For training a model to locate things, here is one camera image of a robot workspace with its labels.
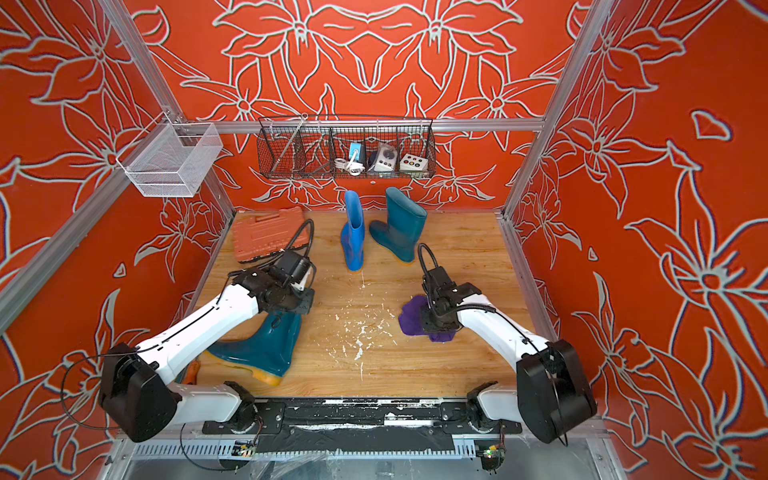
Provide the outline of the purple cloth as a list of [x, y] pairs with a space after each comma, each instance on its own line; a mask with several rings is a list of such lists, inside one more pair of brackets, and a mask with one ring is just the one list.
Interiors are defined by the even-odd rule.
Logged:
[[401, 331], [406, 336], [426, 336], [433, 343], [451, 342], [455, 331], [428, 332], [422, 325], [422, 314], [428, 312], [428, 300], [425, 295], [414, 296], [410, 301], [403, 305], [398, 322]]

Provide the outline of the dark teal rubber boot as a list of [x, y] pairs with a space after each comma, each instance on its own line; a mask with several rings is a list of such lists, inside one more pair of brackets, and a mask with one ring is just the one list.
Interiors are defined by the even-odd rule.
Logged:
[[278, 386], [291, 367], [301, 325], [300, 314], [273, 312], [249, 338], [216, 342], [200, 357], [247, 370], [254, 379]]

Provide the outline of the blue rubber boot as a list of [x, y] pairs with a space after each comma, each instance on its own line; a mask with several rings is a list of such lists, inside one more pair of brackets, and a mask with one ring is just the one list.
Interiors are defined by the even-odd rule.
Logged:
[[347, 220], [340, 241], [347, 268], [356, 272], [364, 263], [365, 222], [362, 204], [357, 192], [348, 190], [344, 196]]

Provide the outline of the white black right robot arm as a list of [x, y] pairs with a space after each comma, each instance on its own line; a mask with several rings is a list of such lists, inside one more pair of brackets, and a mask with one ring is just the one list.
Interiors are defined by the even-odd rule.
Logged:
[[441, 266], [423, 274], [426, 304], [419, 310], [424, 333], [468, 329], [514, 370], [516, 387], [489, 385], [476, 394], [489, 420], [524, 424], [543, 443], [565, 444], [568, 432], [597, 413], [597, 405], [575, 348], [539, 336], [497, 309], [471, 283], [456, 284]]

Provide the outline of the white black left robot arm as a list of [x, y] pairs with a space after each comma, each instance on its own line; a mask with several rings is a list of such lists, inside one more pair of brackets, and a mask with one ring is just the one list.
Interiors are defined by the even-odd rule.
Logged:
[[136, 443], [177, 424], [215, 422], [235, 433], [249, 431], [259, 412], [245, 387], [177, 379], [206, 353], [263, 383], [280, 384], [312, 307], [315, 274], [309, 257], [295, 251], [230, 273], [221, 293], [185, 319], [135, 347], [120, 343], [108, 351], [101, 408]]

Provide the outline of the orange plastic tool case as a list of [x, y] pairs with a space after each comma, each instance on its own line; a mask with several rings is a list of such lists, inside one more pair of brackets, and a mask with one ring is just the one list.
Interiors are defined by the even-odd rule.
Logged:
[[232, 226], [235, 259], [248, 263], [284, 250], [304, 220], [300, 207], [263, 216], [239, 216]]

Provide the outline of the white dotted box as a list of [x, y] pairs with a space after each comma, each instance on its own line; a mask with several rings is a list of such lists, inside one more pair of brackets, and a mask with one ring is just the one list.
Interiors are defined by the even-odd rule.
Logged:
[[413, 154], [402, 156], [399, 164], [399, 171], [406, 174], [423, 173], [428, 169], [428, 160]]

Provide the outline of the white grey round device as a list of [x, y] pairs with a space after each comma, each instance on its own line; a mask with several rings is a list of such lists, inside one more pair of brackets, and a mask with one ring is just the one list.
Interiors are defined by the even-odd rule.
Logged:
[[389, 144], [380, 143], [369, 161], [369, 171], [375, 173], [394, 172], [397, 162], [397, 149]]

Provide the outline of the blue white small box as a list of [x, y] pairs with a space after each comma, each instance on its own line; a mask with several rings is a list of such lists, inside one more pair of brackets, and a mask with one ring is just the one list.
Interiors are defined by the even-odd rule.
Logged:
[[363, 167], [362, 162], [363, 147], [360, 143], [353, 142], [349, 145], [348, 160], [352, 167]]

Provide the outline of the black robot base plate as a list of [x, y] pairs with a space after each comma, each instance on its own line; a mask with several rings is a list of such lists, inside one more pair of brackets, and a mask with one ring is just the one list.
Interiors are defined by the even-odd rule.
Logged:
[[520, 434], [522, 425], [485, 420], [465, 398], [312, 398], [274, 397], [256, 401], [259, 419], [247, 435], [304, 430], [427, 428], [448, 434]]

